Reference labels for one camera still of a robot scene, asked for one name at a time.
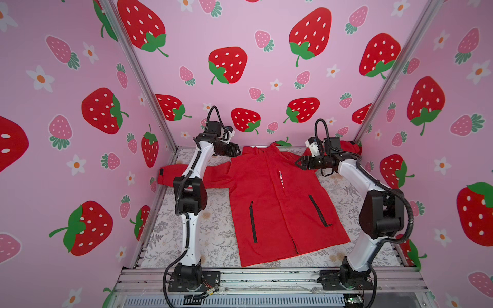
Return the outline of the red zip-up jacket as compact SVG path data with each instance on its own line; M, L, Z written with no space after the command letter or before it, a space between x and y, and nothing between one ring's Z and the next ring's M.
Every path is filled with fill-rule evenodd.
M243 267L349 243L329 194L315 171L296 167L298 159L272 143L207 167L205 188L229 191Z

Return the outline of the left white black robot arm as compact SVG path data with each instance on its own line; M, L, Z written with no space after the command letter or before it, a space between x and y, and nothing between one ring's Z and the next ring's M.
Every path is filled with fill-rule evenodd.
M203 284L199 232L201 212L208 201L204 175L212 156L236 157L241 153L231 141L233 135L233 127L224 125L218 107L211 107L204 131L193 139L196 148L191 162L181 176L173 179L175 214L182 219L183 238L182 253L163 275L163 295L168 307L174 305L167 285L174 282L196 290Z

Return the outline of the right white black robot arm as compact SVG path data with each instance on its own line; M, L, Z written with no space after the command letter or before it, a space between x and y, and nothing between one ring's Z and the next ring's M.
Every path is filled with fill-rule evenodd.
M317 283L326 291L341 291L344 307L372 307L377 295L377 273L372 263L385 243L409 239L413 211L403 192L374 178L359 154L343 150L339 137L314 136L306 141L311 152L296 161L302 170L325 170L343 176L364 197L359 213L361 233L338 271L322 270Z

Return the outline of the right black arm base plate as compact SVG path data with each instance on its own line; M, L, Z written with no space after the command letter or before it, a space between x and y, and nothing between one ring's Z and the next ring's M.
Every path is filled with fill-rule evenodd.
M325 291L352 291L371 290L374 285L370 277L371 272L343 272L335 270L321 270L317 283Z

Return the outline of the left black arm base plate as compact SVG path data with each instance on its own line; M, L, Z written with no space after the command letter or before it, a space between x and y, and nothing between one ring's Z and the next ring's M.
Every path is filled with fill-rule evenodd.
M221 272L206 271L200 275L192 274L191 277L183 276L182 273L174 271L168 283L167 291L176 292L204 292L220 285Z

